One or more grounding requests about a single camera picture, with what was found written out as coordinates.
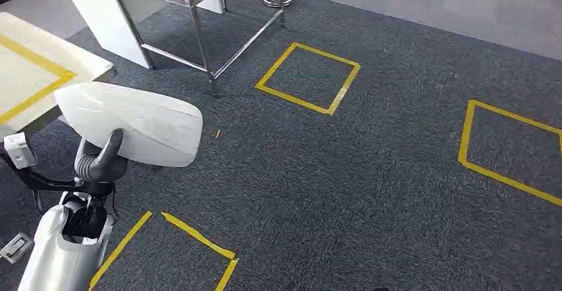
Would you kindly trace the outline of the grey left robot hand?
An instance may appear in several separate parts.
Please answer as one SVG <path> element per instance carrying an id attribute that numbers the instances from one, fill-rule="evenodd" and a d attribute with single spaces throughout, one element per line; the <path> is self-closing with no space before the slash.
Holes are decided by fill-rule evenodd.
<path id="1" fill-rule="evenodd" d="M 95 145 L 85 142 L 85 151 L 93 159 L 86 168 L 86 178 L 91 182 L 112 182 L 120 179 L 127 171 L 128 160 L 118 155 L 123 142 L 124 131 L 114 129 L 104 147 L 99 150 Z"/>

